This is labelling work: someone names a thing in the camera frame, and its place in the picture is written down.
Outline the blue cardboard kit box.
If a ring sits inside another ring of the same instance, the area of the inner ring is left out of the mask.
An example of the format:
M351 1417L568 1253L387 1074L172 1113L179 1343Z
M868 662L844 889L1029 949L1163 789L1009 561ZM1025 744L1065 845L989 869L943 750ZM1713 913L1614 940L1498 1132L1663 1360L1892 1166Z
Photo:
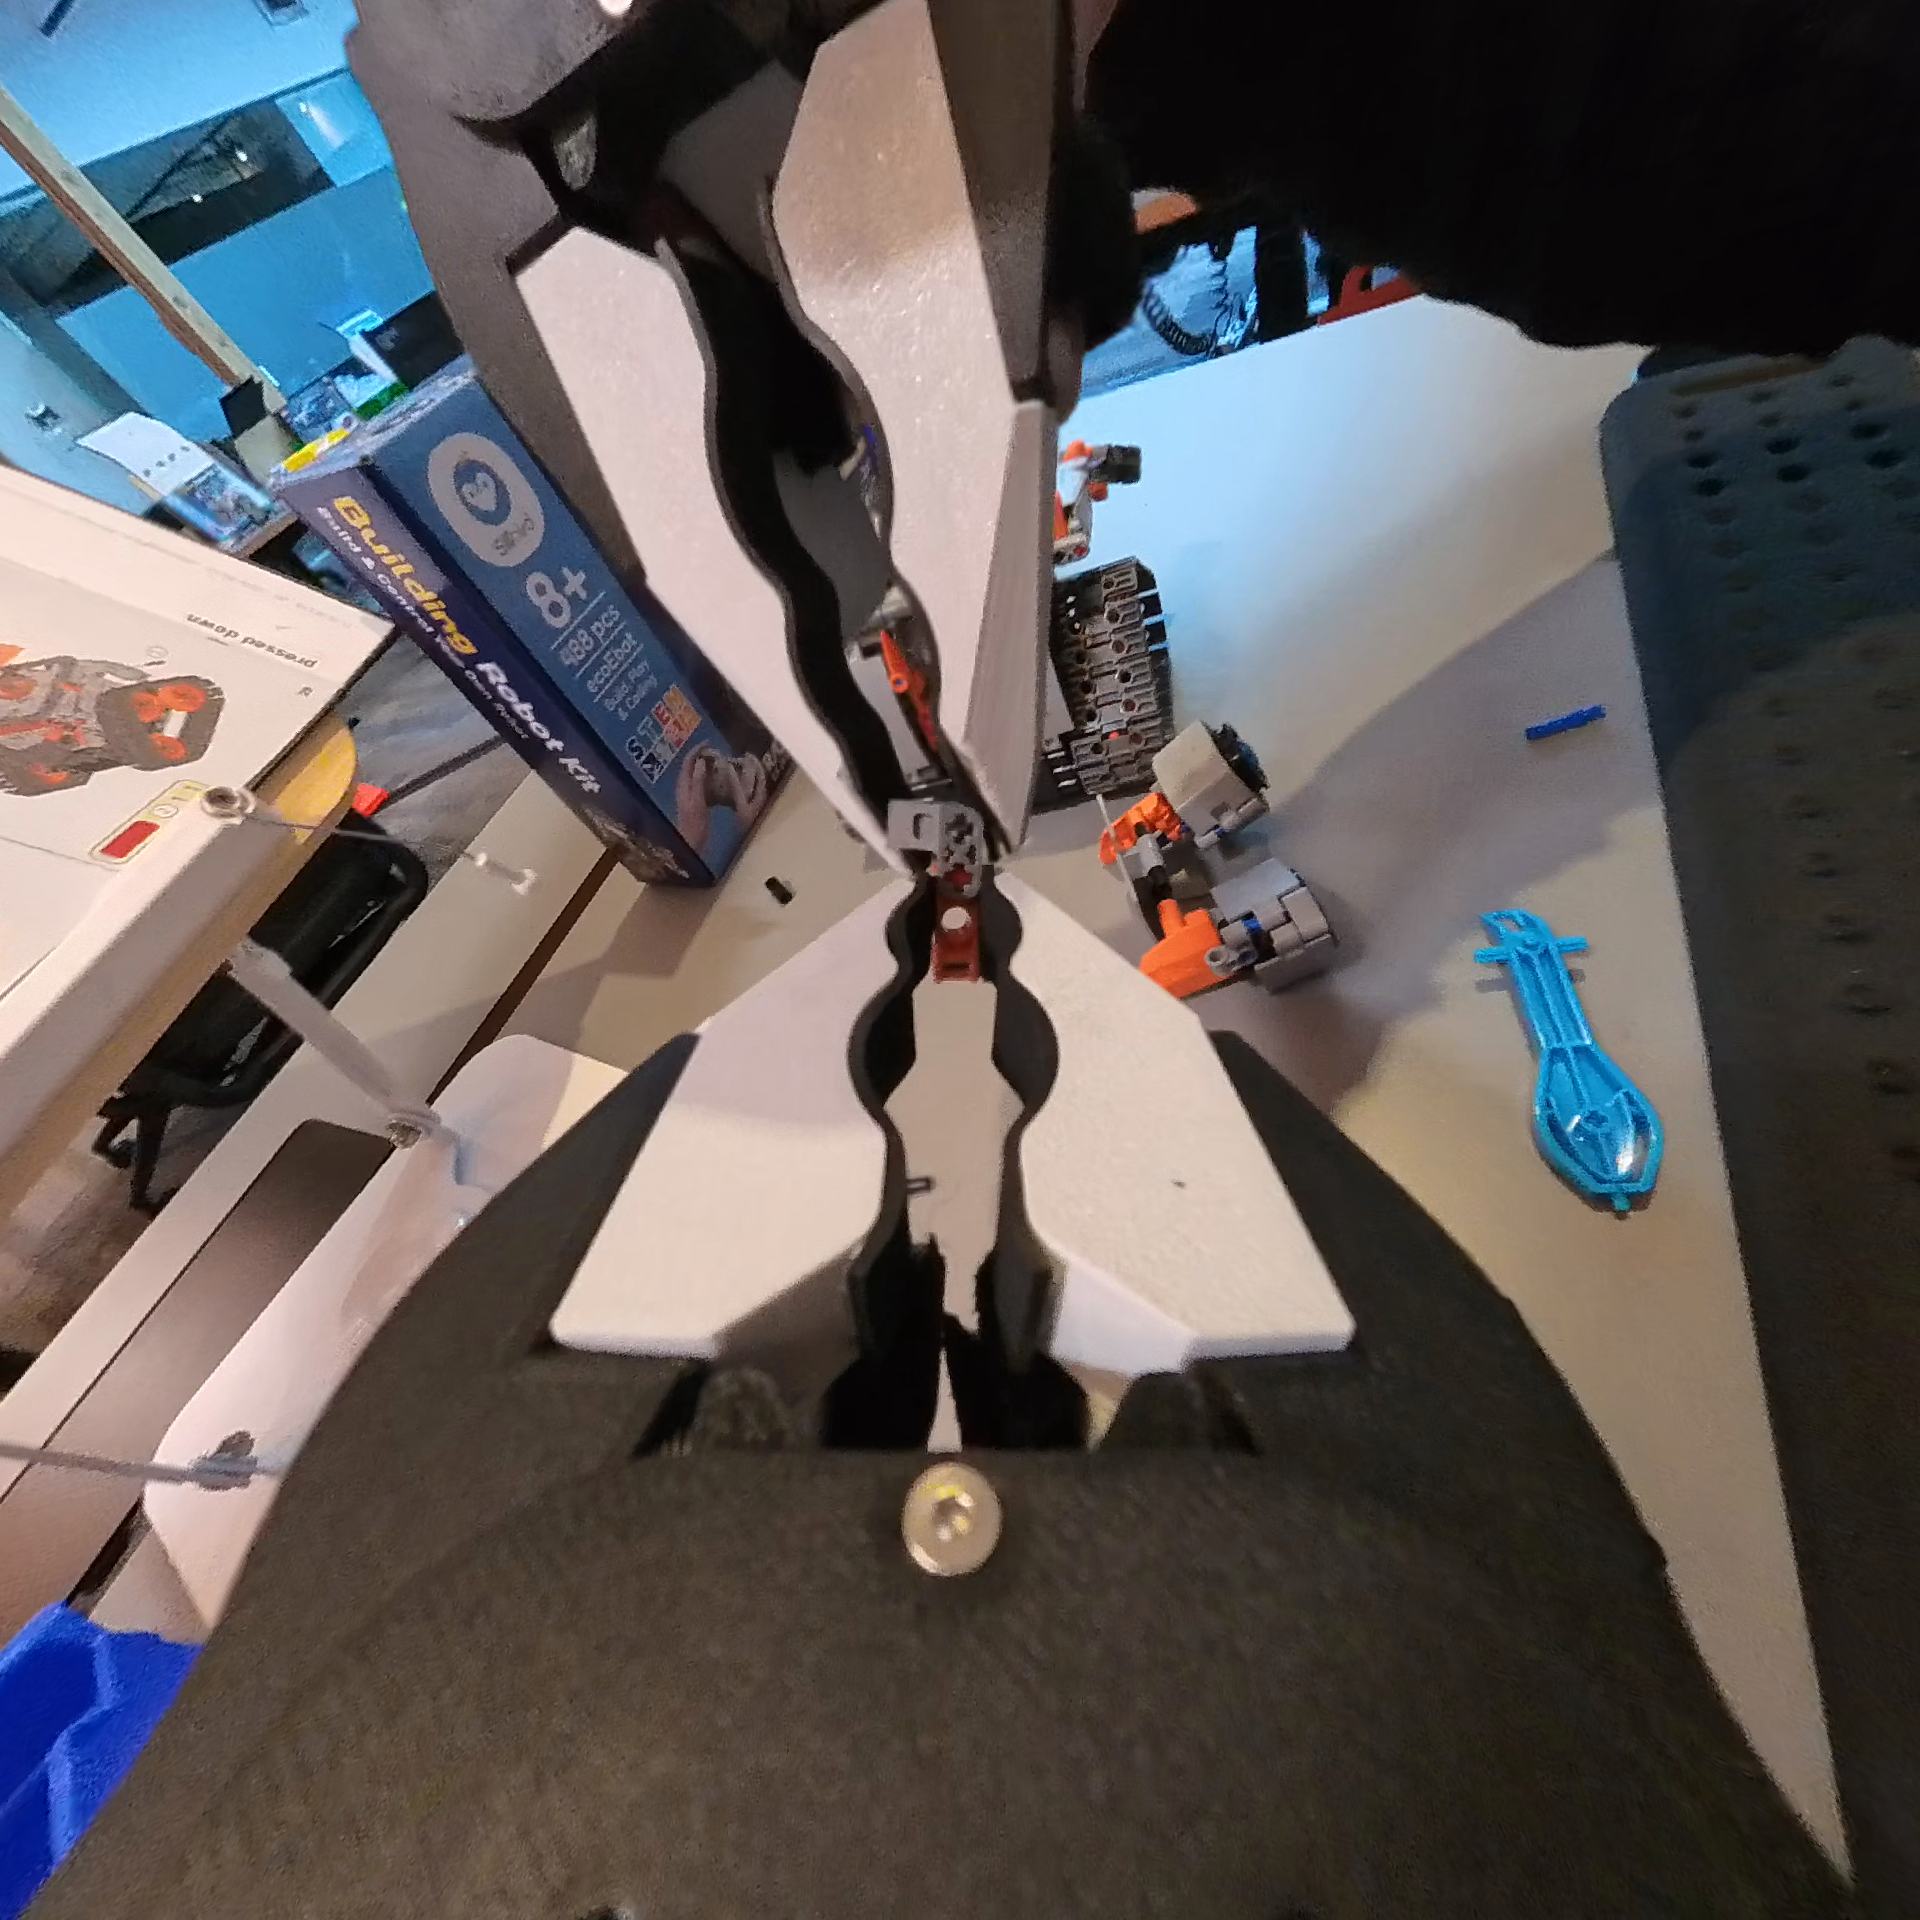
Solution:
M640 882L726 878L791 758L471 363L290 457L275 495Z

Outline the blue plastic bin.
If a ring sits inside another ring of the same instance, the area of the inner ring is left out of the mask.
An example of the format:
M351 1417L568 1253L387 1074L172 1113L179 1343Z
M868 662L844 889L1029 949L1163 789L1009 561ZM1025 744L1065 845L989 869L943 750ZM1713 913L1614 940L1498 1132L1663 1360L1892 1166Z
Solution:
M198 1657L49 1604L4 1645L4 1915L19 1915L125 1781Z

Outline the small grey orange brick joint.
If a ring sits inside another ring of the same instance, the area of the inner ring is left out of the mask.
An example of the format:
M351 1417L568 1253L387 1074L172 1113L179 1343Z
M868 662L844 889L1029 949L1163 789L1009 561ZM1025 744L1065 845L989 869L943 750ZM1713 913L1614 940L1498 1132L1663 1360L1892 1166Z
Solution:
M887 802L887 841L931 883L931 979L980 984L980 893L989 878L982 816L961 799Z

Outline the person's right forearm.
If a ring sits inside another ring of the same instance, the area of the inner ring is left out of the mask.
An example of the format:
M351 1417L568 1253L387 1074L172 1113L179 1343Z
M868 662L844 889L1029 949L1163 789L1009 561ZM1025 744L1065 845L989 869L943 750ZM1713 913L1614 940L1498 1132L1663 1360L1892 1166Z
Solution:
M1075 3L1133 185L1556 350L1915 346L1915 3Z

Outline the large orange grey brick assembly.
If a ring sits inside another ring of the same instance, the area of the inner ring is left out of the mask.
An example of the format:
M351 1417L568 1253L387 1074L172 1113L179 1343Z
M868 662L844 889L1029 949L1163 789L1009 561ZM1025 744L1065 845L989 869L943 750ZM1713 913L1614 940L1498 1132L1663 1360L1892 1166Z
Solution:
M1237 979L1267 991L1324 972L1337 938L1309 882L1263 840L1271 779L1231 723L1187 722L1148 789L1103 821L1100 865L1148 930L1138 976L1171 1000Z

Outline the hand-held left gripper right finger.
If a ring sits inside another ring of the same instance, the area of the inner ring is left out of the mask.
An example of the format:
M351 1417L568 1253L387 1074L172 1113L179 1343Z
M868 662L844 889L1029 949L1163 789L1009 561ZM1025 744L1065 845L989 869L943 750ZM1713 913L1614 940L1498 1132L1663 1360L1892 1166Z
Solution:
M980 893L1015 1101L980 1263L980 1445L1085 1445L1091 1392L1342 1354L1356 1316L1208 1028L1022 878Z

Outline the light blue brick separator tool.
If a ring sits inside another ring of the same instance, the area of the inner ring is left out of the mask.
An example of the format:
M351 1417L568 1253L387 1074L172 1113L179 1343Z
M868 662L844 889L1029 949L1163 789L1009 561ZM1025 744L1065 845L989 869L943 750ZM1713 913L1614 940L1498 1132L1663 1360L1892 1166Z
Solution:
M1590 942L1522 908L1478 916L1478 965L1507 979L1533 1056L1530 1138L1585 1203L1636 1210L1663 1172L1664 1126L1641 1088L1595 1040L1572 976Z

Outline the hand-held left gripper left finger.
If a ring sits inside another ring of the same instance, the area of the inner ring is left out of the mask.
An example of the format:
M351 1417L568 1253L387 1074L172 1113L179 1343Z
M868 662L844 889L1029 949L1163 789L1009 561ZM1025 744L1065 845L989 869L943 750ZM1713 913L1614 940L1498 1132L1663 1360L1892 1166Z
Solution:
M887 1113L918 1060L920 883L709 1016L547 1335L755 1368L834 1445L920 1445L920 1247Z

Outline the black tracked toy robot base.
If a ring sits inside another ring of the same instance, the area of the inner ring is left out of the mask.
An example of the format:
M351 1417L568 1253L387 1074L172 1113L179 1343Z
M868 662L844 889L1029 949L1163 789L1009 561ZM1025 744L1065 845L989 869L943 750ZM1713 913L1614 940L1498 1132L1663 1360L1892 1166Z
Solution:
M1154 575L1138 559L1086 565L1091 512L1138 479L1133 443L1071 439L1056 457L1052 519L1052 637L1040 678L1034 813L1137 795L1153 758L1174 734L1171 667ZM905 787L947 783L931 739L935 697L923 662L901 642L905 596L887 591L868 625L844 642L856 686L882 714Z

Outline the black perforated pad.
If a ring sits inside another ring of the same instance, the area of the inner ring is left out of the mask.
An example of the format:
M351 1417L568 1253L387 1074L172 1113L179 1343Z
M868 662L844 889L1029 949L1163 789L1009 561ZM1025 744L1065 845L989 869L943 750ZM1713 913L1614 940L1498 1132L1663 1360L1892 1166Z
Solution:
M1915 1915L1915 363L1599 422L1841 1830Z

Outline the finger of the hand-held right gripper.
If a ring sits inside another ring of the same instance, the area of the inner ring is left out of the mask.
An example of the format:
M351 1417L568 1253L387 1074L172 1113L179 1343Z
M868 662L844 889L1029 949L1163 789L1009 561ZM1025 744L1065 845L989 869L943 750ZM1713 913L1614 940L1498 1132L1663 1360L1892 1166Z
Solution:
M877 3L815 50L770 185L802 329L875 415L941 748L1006 849L1040 758L1065 116L1060 3Z
M844 657L877 537L833 477L843 391L792 325L765 211L800 107L755 73L656 137L648 101L431 107L451 319L613 561L695 640L887 870L905 776Z

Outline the white book stand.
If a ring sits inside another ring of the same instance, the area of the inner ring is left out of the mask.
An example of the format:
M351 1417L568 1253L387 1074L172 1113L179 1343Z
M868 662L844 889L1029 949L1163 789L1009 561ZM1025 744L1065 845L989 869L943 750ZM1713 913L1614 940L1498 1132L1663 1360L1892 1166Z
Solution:
M295 760L391 624L4 465L4 559L38 596L98 600L209 640L241 681L315 693L256 750L256 802L188 799L151 852L4 994L4 1209L187 1000L241 952L320 802ZM594 856L556 799L517 795L221 1147L4 1396L4 1638L66 1599L138 1506L209 1627L326 1396L471 1218L590 1111L616 1071L539 1038L452 1051L558 923Z

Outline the toy instruction booklet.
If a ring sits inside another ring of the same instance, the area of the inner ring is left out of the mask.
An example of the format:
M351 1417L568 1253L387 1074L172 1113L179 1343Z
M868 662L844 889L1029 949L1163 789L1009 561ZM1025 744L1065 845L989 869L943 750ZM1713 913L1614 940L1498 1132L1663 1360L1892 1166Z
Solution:
M4 841L106 870L133 819L251 787L387 619L4 469Z

